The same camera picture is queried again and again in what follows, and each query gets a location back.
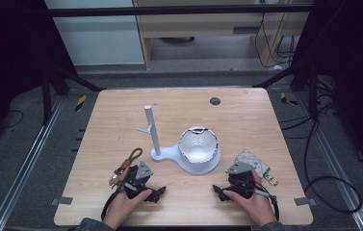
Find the black frame stand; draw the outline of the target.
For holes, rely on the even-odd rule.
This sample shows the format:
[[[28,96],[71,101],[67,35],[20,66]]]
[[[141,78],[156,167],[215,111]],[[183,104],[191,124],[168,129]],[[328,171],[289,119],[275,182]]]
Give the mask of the black frame stand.
[[[290,67],[278,72],[272,78],[254,85],[255,88],[268,88],[273,83],[278,82],[286,76],[293,75],[294,78],[290,84],[290,88],[299,91],[308,85],[308,112],[314,121],[318,120],[317,109],[317,76],[318,69],[313,62],[299,62],[292,64]]]
[[[50,120],[52,115],[50,88],[53,88],[58,95],[67,95],[69,93],[69,86],[66,83],[65,78],[72,80],[88,90],[103,90],[103,88],[82,79],[78,74],[74,74],[73,72],[56,65],[48,65],[41,73],[43,125]]]

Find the white bowl with silver rim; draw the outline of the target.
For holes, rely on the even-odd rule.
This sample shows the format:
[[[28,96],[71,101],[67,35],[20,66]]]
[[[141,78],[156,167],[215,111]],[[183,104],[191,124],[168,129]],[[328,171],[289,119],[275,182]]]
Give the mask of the white bowl with silver rim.
[[[189,163],[208,163],[218,153],[218,138],[209,128],[191,127],[182,133],[178,149]]]

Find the aluminium floor rail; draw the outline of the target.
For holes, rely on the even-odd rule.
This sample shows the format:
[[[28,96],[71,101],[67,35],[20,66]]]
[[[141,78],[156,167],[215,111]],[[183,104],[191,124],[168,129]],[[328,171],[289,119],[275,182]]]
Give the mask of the aluminium floor rail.
[[[308,120],[311,126],[311,131],[308,135],[310,141],[314,138],[317,142],[318,147],[322,151],[323,158],[329,168],[331,176],[333,177],[337,188],[339,189],[348,210],[360,231],[363,231],[363,202],[358,197],[357,190],[354,190],[347,183],[350,182],[350,178],[346,174],[344,168],[336,158],[333,149],[331,148],[324,131],[318,126],[318,122],[312,118]]]
[[[3,231],[13,208],[20,197],[26,182],[36,164],[41,150],[43,149],[49,134],[60,114],[61,107],[65,98],[63,96],[57,96],[54,105],[51,108],[51,115],[46,123],[44,123],[39,130],[38,135],[34,143],[32,144],[22,166],[20,167],[17,175],[15,176],[13,183],[8,190],[5,198],[0,206],[0,231]]]

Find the grey metal table bracket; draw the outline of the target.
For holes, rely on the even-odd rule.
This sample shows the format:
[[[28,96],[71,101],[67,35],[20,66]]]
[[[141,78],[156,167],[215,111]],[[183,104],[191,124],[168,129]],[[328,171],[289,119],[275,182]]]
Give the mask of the grey metal table bracket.
[[[51,204],[54,205],[54,206],[57,206],[57,205],[60,205],[60,204],[70,205],[72,203],[72,201],[73,201],[72,197],[61,196],[61,197],[54,197],[51,200]]]
[[[301,205],[309,205],[309,206],[315,206],[317,204],[317,201],[314,198],[308,198],[308,197],[298,197],[294,199],[297,206]]]

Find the person's left hand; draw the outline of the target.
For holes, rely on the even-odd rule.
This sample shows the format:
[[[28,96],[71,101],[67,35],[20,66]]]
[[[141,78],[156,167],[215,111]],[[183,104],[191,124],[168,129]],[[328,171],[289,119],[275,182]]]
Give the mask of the person's left hand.
[[[150,195],[152,190],[145,190],[136,197],[130,199],[126,192],[119,192],[110,203],[106,216],[102,222],[114,230],[117,230]]]

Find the white cabinet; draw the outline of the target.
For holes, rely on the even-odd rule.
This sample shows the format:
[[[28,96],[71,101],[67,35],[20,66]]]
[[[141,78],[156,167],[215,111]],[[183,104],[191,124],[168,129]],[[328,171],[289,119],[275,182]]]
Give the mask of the white cabinet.
[[[132,0],[45,0],[49,10],[132,7]],[[55,17],[76,66],[144,64],[136,17]]]

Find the white tree-shaped key stand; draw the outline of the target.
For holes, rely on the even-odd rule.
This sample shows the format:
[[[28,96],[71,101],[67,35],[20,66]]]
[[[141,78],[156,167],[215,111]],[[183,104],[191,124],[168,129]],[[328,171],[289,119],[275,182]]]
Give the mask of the white tree-shaped key stand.
[[[146,129],[137,128],[137,131],[146,133],[151,136],[153,148],[150,151],[150,156],[155,162],[173,161],[179,165],[180,168],[192,175],[205,175],[214,170],[220,163],[221,150],[219,150],[215,158],[203,164],[189,163],[180,153],[178,149],[178,142],[173,146],[160,145],[159,136],[156,129],[154,114],[151,105],[145,105],[144,112],[147,120],[148,127]]]

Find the white quilted key pouch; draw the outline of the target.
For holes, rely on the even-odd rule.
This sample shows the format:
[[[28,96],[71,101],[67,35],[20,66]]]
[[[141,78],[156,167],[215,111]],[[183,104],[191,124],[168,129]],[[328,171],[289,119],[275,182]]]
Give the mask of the white quilted key pouch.
[[[276,178],[270,175],[270,167],[250,151],[243,151],[236,161],[253,166],[259,177],[265,178],[274,187],[278,185]]]

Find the yellow black hazard tape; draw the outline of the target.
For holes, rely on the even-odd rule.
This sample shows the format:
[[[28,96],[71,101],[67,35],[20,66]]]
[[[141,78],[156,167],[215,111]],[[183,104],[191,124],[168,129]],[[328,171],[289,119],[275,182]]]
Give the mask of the yellow black hazard tape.
[[[280,100],[281,100],[281,102],[292,105],[292,106],[298,105],[298,102],[296,100],[289,100],[287,98],[287,95],[284,92],[280,93]]]
[[[76,104],[75,107],[75,112],[80,112],[82,110],[82,107],[84,105],[84,102],[86,100],[87,96],[86,95],[81,95],[78,99],[78,102]]]

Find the black horizontal frame bar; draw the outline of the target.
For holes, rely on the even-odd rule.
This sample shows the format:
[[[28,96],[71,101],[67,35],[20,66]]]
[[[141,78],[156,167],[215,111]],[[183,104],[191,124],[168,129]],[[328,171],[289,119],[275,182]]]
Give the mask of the black horizontal frame bar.
[[[170,15],[200,13],[304,13],[314,10],[310,4],[288,5],[211,5],[211,6],[164,6],[131,8],[95,8],[95,9],[55,9],[47,10],[52,17],[80,16],[126,16],[126,15]]]

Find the person's right hand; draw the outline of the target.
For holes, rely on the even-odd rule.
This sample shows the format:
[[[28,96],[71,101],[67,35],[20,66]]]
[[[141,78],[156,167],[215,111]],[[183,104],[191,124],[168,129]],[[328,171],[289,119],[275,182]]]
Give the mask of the person's right hand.
[[[251,198],[244,198],[236,192],[224,191],[234,202],[247,213],[249,219],[259,227],[276,221],[270,201],[263,195],[254,193]]]

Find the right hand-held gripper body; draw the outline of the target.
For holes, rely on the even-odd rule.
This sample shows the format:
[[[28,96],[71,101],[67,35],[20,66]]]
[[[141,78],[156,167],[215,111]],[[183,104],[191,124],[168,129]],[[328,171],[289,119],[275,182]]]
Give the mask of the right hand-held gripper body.
[[[226,171],[230,184],[226,190],[235,192],[246,199],[251,198],[254,193],[266,195],[266,192],[254,180],[253,170],[254,167],[252,165],[236,161]]]

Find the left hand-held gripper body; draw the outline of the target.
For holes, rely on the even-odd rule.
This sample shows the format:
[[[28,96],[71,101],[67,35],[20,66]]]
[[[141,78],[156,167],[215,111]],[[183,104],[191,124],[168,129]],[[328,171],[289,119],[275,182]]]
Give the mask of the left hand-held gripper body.
[[[148,190],[145,183],[152,174],[152,169],[145,161],[141,161],[138,165],[130,166],[124,178],[124,189],[127,197],[133,199],[143,191]]]

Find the keychain with olive cord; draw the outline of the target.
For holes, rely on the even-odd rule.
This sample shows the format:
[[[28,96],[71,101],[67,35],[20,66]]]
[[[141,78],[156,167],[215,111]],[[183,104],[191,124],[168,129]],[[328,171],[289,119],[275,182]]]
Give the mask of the keychain with olive cord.
[[[138,159],[143,154],[143,150],[140,147],[135,148],[130,155],[122,162],[120,167],[114,170],[112,177],[109,180],[109,185],[112,187],[118,182],[121,174],[126,170],[131,164]]]

